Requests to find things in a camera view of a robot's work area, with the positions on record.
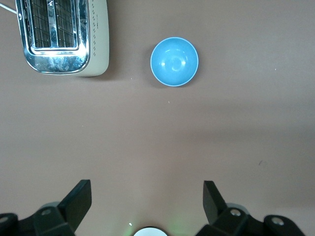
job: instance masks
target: bowl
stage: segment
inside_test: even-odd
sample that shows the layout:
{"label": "bowl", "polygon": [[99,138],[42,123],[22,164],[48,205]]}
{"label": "bowl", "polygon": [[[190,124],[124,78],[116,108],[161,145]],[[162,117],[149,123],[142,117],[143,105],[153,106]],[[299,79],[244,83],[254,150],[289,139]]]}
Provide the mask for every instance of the bowl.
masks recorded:
{"label": "bowl", "polygon": [[195,47],[180,37],[162,40],[151,55],[152,73],[162,84],[172,87],[188,83],[196,74],[198,64]]}

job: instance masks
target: beige surface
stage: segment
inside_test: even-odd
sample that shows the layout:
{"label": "beige surface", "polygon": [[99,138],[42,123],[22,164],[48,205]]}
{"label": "beige surface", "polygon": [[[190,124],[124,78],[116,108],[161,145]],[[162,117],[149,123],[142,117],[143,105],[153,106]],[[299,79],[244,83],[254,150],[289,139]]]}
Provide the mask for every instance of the beige surface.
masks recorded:
{"label": "beige surface", "polygon": [[[110,66],[96,78],[34,72],[16,16],[0,9],[0,212],[22,219],[90,178],[78,236],[148,225],[193,236],[206,223],[207,179],[257,219],[283,214],[315,235],[315,1],[108,8]],[[199,52],[181,88],[150,71],[152,49],[170,36]]]}

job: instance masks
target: white toaster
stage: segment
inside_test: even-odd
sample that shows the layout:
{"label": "white toaster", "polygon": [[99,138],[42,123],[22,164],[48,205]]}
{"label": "white toaster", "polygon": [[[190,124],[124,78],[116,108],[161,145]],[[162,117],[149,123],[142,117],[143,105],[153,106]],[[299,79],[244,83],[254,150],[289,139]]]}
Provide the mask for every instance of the white toaster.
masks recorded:
{"label": "white toaster", "polygon": [[97,76],[109,63],[106,0],[16,0],[24,55],[36,71]]}

